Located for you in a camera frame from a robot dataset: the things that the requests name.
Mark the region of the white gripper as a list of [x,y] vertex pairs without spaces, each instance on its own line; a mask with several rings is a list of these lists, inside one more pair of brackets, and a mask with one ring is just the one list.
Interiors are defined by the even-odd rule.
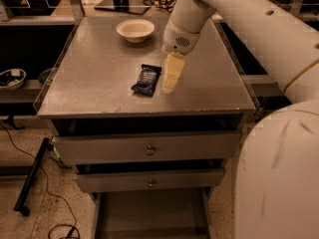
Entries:
[[188,33],[168,20],[163,32],[162,50],[169,53],[164,63],[164,75],[161,89],[170,94],[174,91],[183,71],[184,55],[189,54],[195,47],[200,34]]

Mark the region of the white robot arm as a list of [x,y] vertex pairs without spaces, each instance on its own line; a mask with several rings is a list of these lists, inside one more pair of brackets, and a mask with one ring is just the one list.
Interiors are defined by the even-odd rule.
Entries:
[[177,0],[163,37],[165,91],[213,13],[291,103],[261,120],[241,148],[234,238],[319,239],[319,32],[269,0]]

